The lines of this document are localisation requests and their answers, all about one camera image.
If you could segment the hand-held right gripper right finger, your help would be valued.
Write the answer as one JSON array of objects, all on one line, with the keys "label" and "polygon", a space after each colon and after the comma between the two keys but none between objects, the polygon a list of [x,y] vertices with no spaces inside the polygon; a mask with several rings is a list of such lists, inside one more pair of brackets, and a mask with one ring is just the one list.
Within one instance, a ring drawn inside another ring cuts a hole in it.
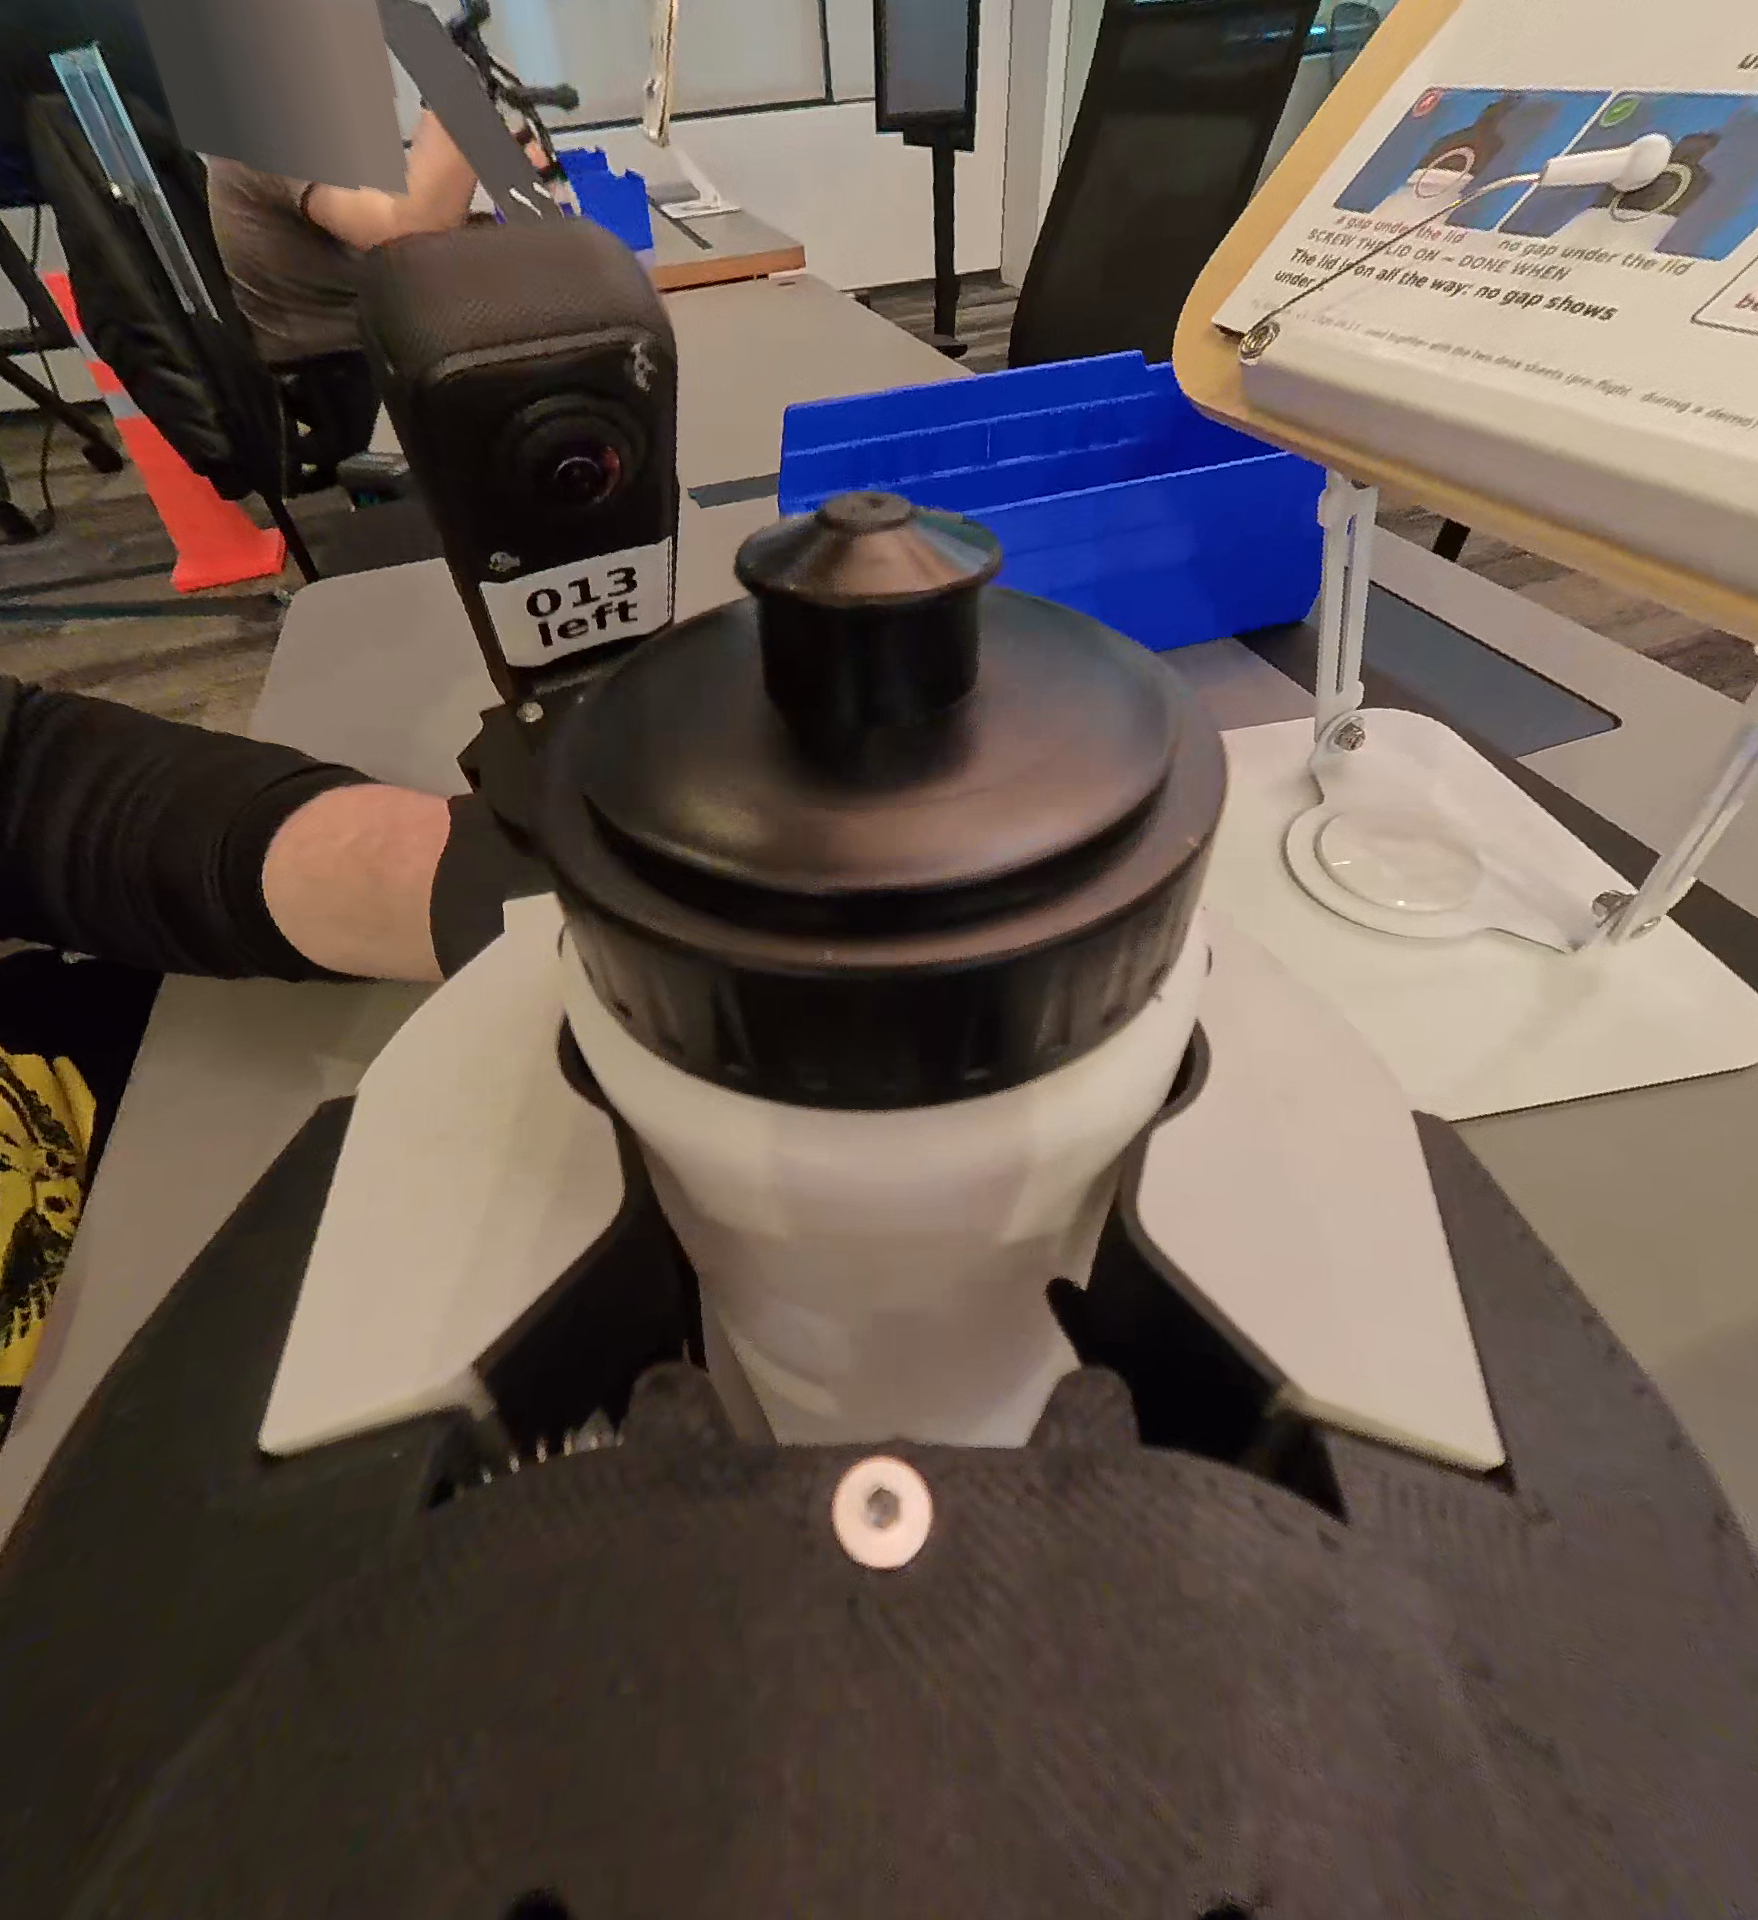
[{"label": "hand-held right gripper right finger", "polygon": [[1081,1122],[1060,1343],[1147,1442],[1301,1418],[1494,1474],[1507,1448],[1399,1081],[1260,942],[1198,916],[1141,1014],[1060,1072]]}]

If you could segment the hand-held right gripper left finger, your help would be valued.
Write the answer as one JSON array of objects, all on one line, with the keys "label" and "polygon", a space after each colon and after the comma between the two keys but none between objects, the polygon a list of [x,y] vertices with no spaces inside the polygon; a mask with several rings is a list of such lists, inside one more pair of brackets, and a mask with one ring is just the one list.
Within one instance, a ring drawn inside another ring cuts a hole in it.
[{"label": "hand-held right gripper left finger", "polygon": [[689,1354],[689,1272],[632,1134],[565,1076],[563,1018],[561,909],[515,898],[365,1068],[263,1452],[437,1415],[533,1452]]}]

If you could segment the white bottle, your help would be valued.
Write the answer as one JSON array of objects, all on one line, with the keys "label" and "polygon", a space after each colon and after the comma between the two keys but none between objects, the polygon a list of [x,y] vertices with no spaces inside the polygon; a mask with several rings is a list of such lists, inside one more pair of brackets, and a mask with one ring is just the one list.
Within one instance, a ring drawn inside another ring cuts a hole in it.
[{"label": "white bottle", "polygon": [[1110,1039],[930,1109],[804,1109],[643,1047],[563,938],[563,1014],[781,1442],[1019,1448],[1077,1356],[1047,1304],[1085,1281],[1116,1169],[1166,1102],[1210,972],[1204,921]]}]

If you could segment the black bottle lid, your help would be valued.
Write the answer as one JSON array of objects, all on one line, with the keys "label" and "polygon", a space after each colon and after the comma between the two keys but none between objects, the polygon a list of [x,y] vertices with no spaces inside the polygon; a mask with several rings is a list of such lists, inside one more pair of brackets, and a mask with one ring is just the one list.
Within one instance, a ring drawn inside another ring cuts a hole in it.
[{"label": "black bottle lid", "polygon": [[930,1109],[1081,1062],[1172,984],[1225,736],[1154,653],[1000,568],[979,523],[835,496],[550,734],[533,840],[647,1057],[782,1106]]}]

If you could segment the person's left forearm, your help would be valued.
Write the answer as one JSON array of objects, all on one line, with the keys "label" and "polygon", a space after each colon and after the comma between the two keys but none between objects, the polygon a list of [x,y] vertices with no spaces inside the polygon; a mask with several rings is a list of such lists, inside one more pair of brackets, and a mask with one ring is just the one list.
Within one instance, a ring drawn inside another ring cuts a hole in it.
[{"label": "person's left forearm", "polygon": [[340,977],[264,898],[306,803],[365,777],[0,675],[0,942],[196,977]]}]

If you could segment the person's left hand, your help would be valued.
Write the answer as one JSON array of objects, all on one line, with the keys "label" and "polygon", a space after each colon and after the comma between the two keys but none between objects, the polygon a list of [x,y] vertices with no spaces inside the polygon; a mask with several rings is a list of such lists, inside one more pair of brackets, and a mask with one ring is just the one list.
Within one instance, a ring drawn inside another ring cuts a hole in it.
[{"label": "person's left hand", "polygon": [[551,894],[545,865],[480,797],[356,781],[301,803],[260,873],[281,938],[323,972],[437,983]]}]

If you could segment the small blue plastic bin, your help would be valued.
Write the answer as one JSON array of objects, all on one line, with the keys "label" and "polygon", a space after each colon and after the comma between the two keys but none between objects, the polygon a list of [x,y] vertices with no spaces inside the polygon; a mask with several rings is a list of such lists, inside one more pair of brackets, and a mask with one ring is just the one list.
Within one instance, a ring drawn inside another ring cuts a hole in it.
[{"label": "small blue plastic bin", "polygon": [[632,253],[653,250],[651,197],[643,174],[613,166],[604,147],[591,146],[561,147],[557,160],[584,219]]}]

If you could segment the wooden top desk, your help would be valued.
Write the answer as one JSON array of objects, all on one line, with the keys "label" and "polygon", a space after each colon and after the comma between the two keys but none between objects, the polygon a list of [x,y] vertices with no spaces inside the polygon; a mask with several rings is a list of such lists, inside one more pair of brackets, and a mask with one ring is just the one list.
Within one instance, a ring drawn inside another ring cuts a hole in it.
[{"label": "wooden top desk", "polygon": [[808,270],[795,236],[744,209],[700,216],[651,208],[651,248],[640,253],[662,292],[706,291]]}]

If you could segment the orange traffic cone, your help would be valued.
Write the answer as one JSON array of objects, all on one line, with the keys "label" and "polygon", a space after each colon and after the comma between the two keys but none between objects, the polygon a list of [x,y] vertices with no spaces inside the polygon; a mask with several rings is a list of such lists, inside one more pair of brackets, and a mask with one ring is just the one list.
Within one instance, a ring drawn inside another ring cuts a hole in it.
[{"label": "orange traffic cone", "polygon": [[287,538],[255,524],[241,505],[196,474],[145,420],[120,377],[89,344],[69,275],[46,271],[43,287],[72,331],[74,349],[106,399],[125,453],[142,474],[148,500],[174,546],[173,588],[210,594],[276,580],[288,562]]}]

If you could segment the clear round stand foot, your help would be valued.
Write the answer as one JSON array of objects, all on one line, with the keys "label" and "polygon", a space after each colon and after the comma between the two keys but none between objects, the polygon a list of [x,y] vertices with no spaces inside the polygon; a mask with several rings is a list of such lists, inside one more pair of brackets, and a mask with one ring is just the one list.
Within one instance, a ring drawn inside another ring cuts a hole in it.
[{"label": "clear round stand foot", "polygon": [[1332,798],[1290,821],[1282,855],[1325,909],[1405,942],[1499,935],[1578,952],[1624,897],[1598,855],[1530,802]]}]

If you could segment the black office chair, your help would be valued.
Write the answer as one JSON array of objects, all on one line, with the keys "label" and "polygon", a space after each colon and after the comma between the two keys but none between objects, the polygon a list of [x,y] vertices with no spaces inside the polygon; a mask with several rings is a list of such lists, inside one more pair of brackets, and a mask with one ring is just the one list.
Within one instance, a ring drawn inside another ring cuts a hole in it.
[{"label": "black office chair", "polygon": [[360,349],[269,363],[219,258],[205,165],[125,87],[96,29],[50,53],[26,105],[84,346],[225,505],[259,498],[303,580],[319,576],[292,498],[340,487],[377,420]]},{"label": "black office chair", "polygon": [[1009,326],[1009,368],[1166,363],[1250,205],[1318,3],[1105,5]]}]

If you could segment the black screen stand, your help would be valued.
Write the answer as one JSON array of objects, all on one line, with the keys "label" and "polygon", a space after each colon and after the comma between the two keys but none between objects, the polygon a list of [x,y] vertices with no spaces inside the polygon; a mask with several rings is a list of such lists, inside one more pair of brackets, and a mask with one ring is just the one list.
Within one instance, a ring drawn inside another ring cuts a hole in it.
[{"label": "black screen stand", "polygon": [[[0,275],[20,301],[20,325],[0,326],[0,381],[22,395],[43,424],[43,453],[53,431],[66,428],[82,457],[99,474],[125,473],[120,440],[72,395],[58,387],[50,354],[74,351],[72,325],[50,296],[50,211],[40,196],[31,160],[22,147],[0,146]],[[12,496],[0,453],[0,535],[12,544],[53,531],[55,505],[50,476],[43,476],[43,510],[30,514]]]}]

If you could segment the black standing monitor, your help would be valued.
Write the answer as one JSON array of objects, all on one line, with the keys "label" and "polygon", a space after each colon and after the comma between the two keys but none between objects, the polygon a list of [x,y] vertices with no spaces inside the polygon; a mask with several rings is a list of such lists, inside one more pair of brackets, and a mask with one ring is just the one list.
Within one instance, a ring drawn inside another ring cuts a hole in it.
[{"label": "black standing monitor", "polygon": [[876,128],[930,154],[934,333],[953,359],[960,339],[957,160],[979,133],[980,3],[876,3]]}]

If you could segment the black wall screen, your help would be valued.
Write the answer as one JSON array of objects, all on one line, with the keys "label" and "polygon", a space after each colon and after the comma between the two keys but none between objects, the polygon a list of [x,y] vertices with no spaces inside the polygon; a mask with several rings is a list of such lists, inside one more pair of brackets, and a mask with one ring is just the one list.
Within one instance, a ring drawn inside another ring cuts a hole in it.
[{"label": "black wall screen", "polygon": [[99,42],[123,98],[173,121],[133,3],[0,3],[0,147],[25,147],[26,102],[58,90],[50,58],[89,42]]}]

